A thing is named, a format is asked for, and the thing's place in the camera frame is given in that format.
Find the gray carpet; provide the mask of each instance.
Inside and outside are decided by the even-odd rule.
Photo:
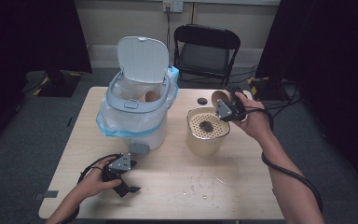
[[[21,110],[0,133],[0,223],[44,222],[38,216],[41,201],[34,196],[48,189],[88,90],[107,86],[116,72],[117,69],[101,68],[94,69],[93,74],[84,74],[71,98],[35,97],[31,91],[26,93]],[[240,73],[246,74],[234,76],[231,81],[240,82],[248,90],[247,84],[241,81],[252,74],[251,69],[233,71],[233,74]],[[33,87],[42,76],[43,72],[28,74],[29,83],[24,89]],[[184,79],[194,78],[198,77],[184,76]],[[178,83],[180,88],[222,89],[220,81],[212,79]],[[287,90],[293,93],[293,86]],[[277,105],[282,103],[266,102],[268,107]],[[275,118],[274,132],[292,160],[320,191],[326,223],[358,223],[358,175],[339,150],[324,140],[321,127],[300,101],[287,106]],[[78,219],[75,223],[105,222]],[[284,221],[244,220],[241,223]]]

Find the person's right hand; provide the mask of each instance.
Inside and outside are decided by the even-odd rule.
[[[264,109],[261,102],[249,100],[242,92],[237,91],[235,95],[240,98],[247,111],[252,110],[252,107]],[[260,141],[266,134],[272,133],[269,127],[269,118],[262,112],[252,112],[248,114],[246,120],[232,120],[232,122],[257,141]]]

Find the black cable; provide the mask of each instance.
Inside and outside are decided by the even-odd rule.
[[[269,127],[270,129],[273,131],[273,128],[274,128],[274,122],[273,122],[273,117],[271,116],[271,114],[265,110],[265,109],[262,109],[262,108],[258,108],[258,107],[253,107],[253,106],[245,106],[245,108],[252,108],[251,110],[247,110],[246,111],[246,114],[249,114],[249,113],[253,113],[253,112],[262,112],[264,114],[266,114],[268,116],[268,121],[269,121]],[[269,167],[272,167],[273,169],[275,170],[278,170],[280,172],[283,172],[284,174],[286,175],[290,175],[291,177],[297,179],[298,181],[300,181],[301,183],[303,183],[304,185],[306,185],[313,193],[313,195],[315,196],[315,199],[316,199],[316,202],[318,203],[318,206],[319,206],[319,209],[320,211],[322,212],[324,210],[324,205],[323,205],[323,202],[322,202],[322,197],[321,195],[319,194],[319,191],[309,182],[309,180],[302,176],[302,175],[299,175],[293,171],[290,171],[290,170],[287,170],[279,165],[276,165],[272,162],[270,162],[266,156],[264,155],[264,153],[262,152],[261,153],[261,160]]]
[[[244,72],[244,73],[238,73],[238,74],[234,74],[234,75],[231,75],[231,77],[236,77],[236,76],[241,76],[241,75],[246,75],[246,74],[252,74],[254,71],[251,71],[251,72]],[[247,79],[249,79],[252,75],[250,75],[249,77],[246,77],[245,79],[243,80],[240,80],[240,81],[232,81],[232,82],[228,82],[228,84],[231,84],[231,83],[240,83],[240,82],[243,82],[243,81],[246,81]],[[191,79],[182,79],[182,78],[179,78],[180,81],[184,81],[184,82],[194,82],[194,83],[201,83],[201,84],[211,84],[211,82],[195,82],[197,80],[204,80],[204,79],[211,79],[211,78],[214,78],[214,77],[197,77],[197,78],[191,78]]]
[[[261,153],[261,160],[269,167],[277,170],[277,171],[280,171],[286,175],[290,175],[291,177],[297,179],[298,181],[300,181],[301,183],[303,183],[305,186],[307,186],[313,193],[313,195],[315,196],[315,199],[316,199],[316,202],[318,203],[318,206],[319,206],[319,210],[321,211],[321,213],[324,211],[324,204],[322,202],[322,197],[321,195],[319,194],[319,191],[309,182],[309,180],[302,176],[302,175],[299,175],[293,171],[290,171],[288,169],[285,169],[279,165],[276,165],[272,162],[270,162],[266,156],[264,155],[264,153]]]
[[[171,20],[170,20],[170,7],[165,7],[165,10],[167,12],[167,22],[168,22],[168,28],[167,28],[167,49],[170,51],[170,44],[171,44]]]
[[[273,131],[274,130],[274,118],[272,117],[272,115],[266,110],[266,109],[262,109],[259,107],[254,107],[254,106],[244,106],[244,108],[252,108],[251,110],[246,110],[246,114],[250,114],[253,112],[262,112],[265,115],[267,115],[268,117],[268,123],[269,123],[269,127],[270,129]]]
[[[297,93],[297,90],[298,90],[298,85],[296,85],[296,88],[295,88],[295,92],[293,93],[293,96],[290,98],[289,102],[282,106],[280,110],[278,110],[278,112],[276,112],[272,117],[275,118],[279,113],[281,113],[287,106],[291,105],[294,98],[295,98],[295,95]]]
[[[80,181],[82,181],[84,179],[84,177],[86,176],[86,174],[89,172],[90,169],[92,169],[92,168],[101,169],[99,167],[94,167],[94,165],[97,162],[103,161],[104,159],[109,158],[109,157],[116,157],[116,156],[117,156],[117,154],[111,154],[111,155],[104,156],[104,157],[96,160],[95,162],[93,162],[90,166],[86,167],[86,169],[84,169],[84,171],[82,173],[80,173],[80,177],[77,180],[77,184],[80,183]],[[57,224],[67,224],[67,223],[72,222],[77,217],[77,215],[79,214],[79,211],[80,211],[80,205],[77,207],[77,209],[75,210],[75,212],[71,216],[69,216],[68,218],[64,219],[61,222],[58,222]]]

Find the table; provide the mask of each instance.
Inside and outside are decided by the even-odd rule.
[[[48,218],[76,185],[79,173],[97,159],[128,152],[120,138],[106,137],[95,121],[106,87],[94,87],[80,111],[48,190],[39,216]],[[230,124],[230,133],[212,157],[202,158],[186,146],[187,112],[211,104],[214,90],[180,89],[167,114],[167,135],[161,147],[146,155],[132,154],[138,164],[122,177],[136,193],[120,198],[108,190],[80,205],[79,218],[98,219],[282,219],[272,193],[261,148],[243,130]]]

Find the electrical outlet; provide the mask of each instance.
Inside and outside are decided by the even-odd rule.
[[[172,11],[172,1],[162,1],[162,11]]]
[[[162,11],[183,12],[183,1],[163,1]]]

